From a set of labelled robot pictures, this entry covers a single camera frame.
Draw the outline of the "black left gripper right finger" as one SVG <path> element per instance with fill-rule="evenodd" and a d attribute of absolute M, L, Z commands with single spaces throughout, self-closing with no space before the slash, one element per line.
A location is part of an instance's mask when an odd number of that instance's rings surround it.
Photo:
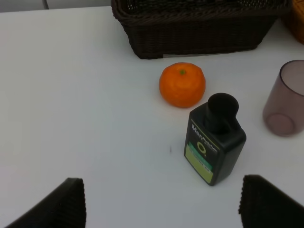
<path fill-rule="evenodd" d="M 260 175 L 244 176 L 238 213 L 244 228 L 304 226 L 304 207 Z"/>

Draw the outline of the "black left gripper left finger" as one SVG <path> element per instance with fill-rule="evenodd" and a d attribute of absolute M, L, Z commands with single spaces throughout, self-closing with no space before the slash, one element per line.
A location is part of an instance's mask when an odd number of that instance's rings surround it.
<path fill-rule="evenodd" d="M 86 201 L 81 178 L 67 178 L 9 228 L 85 228 Z"/>

